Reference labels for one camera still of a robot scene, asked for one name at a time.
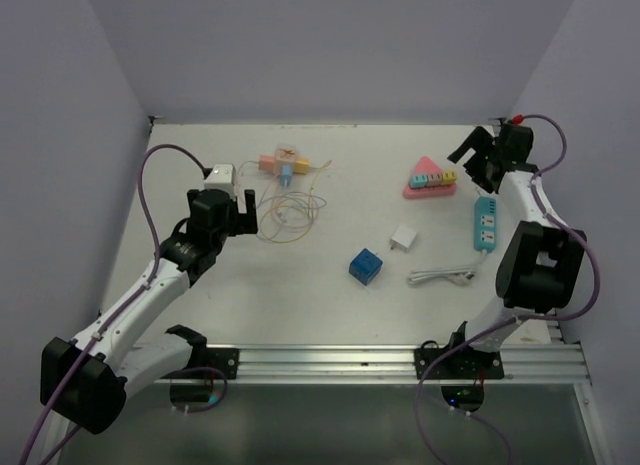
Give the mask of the white usb charger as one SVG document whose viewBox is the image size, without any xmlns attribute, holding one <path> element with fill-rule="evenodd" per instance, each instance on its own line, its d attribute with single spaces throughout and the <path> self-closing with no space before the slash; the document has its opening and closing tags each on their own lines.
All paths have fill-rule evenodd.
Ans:
<svg viewBox="0 0 640 465">
<path fill-rule="evenodd" d="M 407 253 L 417 238 L 417 232 L 409 226 L 399 225 L 392 233 L 389 239 L 389 245 L 392 250 L 401 250 Z"/>
</svg>

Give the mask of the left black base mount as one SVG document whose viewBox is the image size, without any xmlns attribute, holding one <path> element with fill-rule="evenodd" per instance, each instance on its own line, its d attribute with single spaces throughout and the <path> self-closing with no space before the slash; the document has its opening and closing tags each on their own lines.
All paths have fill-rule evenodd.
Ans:
<svg viewBox="0 0 640 465">
<path fill-rule="evenodd" d="M 209 347 L 207 338 L 183 325 L 166 330 L 156 344 L 152 378 L 234 380 L 239 364 L 239 349 L 231 346 Z"/>
</svg>

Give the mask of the aluminium right side rail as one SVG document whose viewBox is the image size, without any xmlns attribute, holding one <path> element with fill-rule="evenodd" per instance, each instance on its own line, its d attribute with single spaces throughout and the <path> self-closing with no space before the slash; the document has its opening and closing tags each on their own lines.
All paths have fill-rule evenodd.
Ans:
<svg viewBox="0 0 640 465">
<path fill-rule="evenodd" d="M 538 167 L 528 162 L 533 131 L 505 123 L 495 140 L 488 176 L 517 221 L 497 270 L 493 325 L 522 314 L 544 316 L 566 306 L 563 272 L 567 235 L 553 225 L 531 194 Z"/>
</svg>

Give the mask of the yellow usb charger plug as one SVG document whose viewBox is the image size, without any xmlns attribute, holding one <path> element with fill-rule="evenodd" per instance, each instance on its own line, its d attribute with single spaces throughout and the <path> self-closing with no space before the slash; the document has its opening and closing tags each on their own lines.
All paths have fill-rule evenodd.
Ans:
<svg viewBox="0 0 640 465">
<path fill-rule="evenodd" d="M 450 187 L 457 182 L 457 172 L 453 170 L 444 170 L 441 174 L 441 183 L 443 187 Z"/>
</svg>

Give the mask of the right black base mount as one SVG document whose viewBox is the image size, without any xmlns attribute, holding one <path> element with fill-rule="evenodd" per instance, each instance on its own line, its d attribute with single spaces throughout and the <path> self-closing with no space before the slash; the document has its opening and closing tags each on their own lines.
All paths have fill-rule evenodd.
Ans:
<svg viewBox="0 0 640 465">
<path fill-rule="evenodd" d="M 437 362 L 427 375 L 428 380 L 503 379 L 505 372 L 499 352 L 481 352 L 466 346 L 461 351 L 448 355 L 450 350 L 463 343 L 465 331 L 466 323 L 463 323 L 451 334 L 446 345 L 440 346 L 434 340 L 426 340 L 415 348 L 413 357 L 416 377 L 420 379 Z"/>
</svg>

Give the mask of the teal usb charger plug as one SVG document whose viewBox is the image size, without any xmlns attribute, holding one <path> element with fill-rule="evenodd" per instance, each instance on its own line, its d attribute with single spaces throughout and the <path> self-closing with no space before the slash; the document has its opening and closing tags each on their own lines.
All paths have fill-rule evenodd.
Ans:
<svg viewBox="0 0 640 465">
<path fill-rule="evenodd" d="M 409 187 L 412 190 L 418 190 L 426 188 L 428 185 L 429 179 L 427 174 L 413 174 L 409 180 Z"/>
</svg>

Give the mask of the yellow charger plug on cube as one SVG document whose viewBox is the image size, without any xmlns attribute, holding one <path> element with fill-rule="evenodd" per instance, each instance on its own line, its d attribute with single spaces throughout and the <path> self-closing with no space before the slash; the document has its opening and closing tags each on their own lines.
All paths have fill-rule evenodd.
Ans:
<svg viewBox="0 0 640 465">
<path fill-rule="evenodd" d="M 306 175 L 311 168 L 310 161 L 306 158 L 296 158 L 293 163 L 293 173 Z"/>
</svg>

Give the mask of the aluminium front rail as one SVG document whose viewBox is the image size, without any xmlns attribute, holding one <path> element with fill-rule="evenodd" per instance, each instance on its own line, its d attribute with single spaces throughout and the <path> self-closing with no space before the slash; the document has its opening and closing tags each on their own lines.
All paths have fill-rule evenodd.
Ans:
<svg viewBox="0 0 640 465">
<path fill-rule="evenodd" d="M 416 345 L 211 346 L 238 384 L 413 385 L 428 362 Z M 482 364 L 460 359 L 456 371 L 439 366 L 429 378 L 453 384 L 588 384 L 578 345 L 506 345 Z"/>
</svg>

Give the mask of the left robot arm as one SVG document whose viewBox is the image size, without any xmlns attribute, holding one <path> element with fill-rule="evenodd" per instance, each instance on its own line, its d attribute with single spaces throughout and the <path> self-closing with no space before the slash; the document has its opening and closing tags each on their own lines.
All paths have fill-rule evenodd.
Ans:
<svg viewBox="0 0 640 465">
<path fill-rule="evenodd" d="M 92 434 L 104 432 L 126 401 L 172 373 L 211 376 L 206 339 L 175 325 L 142 348 L 135 346 L 155 319 L 216 262 L 227 238 L 258 231 L 255 193 L 246 210 L 217 189 L 187 193 L 190 214 L 164 240 L 129 291 L 72 339 L 52 339 L 41 358 L 40 401 Z"/>
</svg>

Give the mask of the pink triangular power strip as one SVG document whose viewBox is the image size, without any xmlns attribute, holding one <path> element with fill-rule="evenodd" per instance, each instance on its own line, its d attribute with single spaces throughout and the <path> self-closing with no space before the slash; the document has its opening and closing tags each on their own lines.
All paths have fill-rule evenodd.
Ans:
<svg viewBox="0 0 640 465">
<path fill-rule="evenodd" d="M 457 190 L 457 172 L 441 168 L 427 156 L 422 156 L 412 170 L 402 196 L 406 200 L 447 197 Z"/>
</svg>

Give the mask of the blue cube socket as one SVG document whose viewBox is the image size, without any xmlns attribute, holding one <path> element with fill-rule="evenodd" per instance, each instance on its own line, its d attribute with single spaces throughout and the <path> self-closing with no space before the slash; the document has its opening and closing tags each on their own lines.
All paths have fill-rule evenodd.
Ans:
<svg viewBox="0 0 640 465">
<path fill-rule="evenodd" d="M 367 248 L 363 248 L 350 262 L 348 273 L 363 286 L 368 286 L 376 278 L 382 266 L 382 259 Z"/>
</svg>

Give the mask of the beige usb charger plug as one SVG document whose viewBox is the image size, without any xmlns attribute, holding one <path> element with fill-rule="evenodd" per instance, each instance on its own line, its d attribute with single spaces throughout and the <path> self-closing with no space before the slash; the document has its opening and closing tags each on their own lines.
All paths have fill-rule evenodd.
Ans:
<svg viewBox="0 0 640 465">
<path fill-rule="evenodd" d="M 426 187 L 434 188 L 442 185 L 443 175 L 441 172 L 430 173 L 426 175 Z"/>
</svg>

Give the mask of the aluminium rail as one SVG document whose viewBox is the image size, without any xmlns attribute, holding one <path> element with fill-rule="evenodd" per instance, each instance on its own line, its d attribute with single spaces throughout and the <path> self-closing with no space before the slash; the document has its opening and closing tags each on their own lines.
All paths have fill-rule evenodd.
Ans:
<svg viewBox="0 0 640 465">
<path fill-rule="evenodd" d="M 528 162 L 533 131 L 505 123 L 495 140 L 488 176 L 517 221 L 497 270 L 493 325 L 522 314 L 544 316 L 566 306 L 563 272 L 567 235 L 553 225 L 531 194 L 538 167 Z"/>
<path fill-rule="evenodd" d="M 416 345 L 211 346 L 238 384 L 413 385 L 428 362 Z M 482 364 L 460 359 L 456 371 L 439 366 L 429 378 L 453 384 L 588 384 L 578 345 L 506 345 Z"/>
</svg>

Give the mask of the teal power strip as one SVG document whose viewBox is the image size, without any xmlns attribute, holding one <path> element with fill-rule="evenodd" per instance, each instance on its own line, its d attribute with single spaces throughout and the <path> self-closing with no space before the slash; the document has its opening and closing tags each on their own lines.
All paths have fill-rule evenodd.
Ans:
<svg viewBox="0 0 640 465">
<path fill-rule="evenodd" d="M 497 244 L 496 200 L 480 196 L 474 204 L 473 245 L 478 252 L 491 253 Z"/>
</svg>

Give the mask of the light blue charger plug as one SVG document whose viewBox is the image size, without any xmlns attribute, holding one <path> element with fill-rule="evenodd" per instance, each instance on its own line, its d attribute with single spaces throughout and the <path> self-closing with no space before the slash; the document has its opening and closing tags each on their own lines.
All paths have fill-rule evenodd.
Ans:
<svg viewBox="0 0 640 465">
<path fill-rule="evenodd" d="M 293 166 L 284 164 L 281 166 L 279 174 L 279 183 L 282 188 L 288 188 L 293 178 Z"/>
</svg>

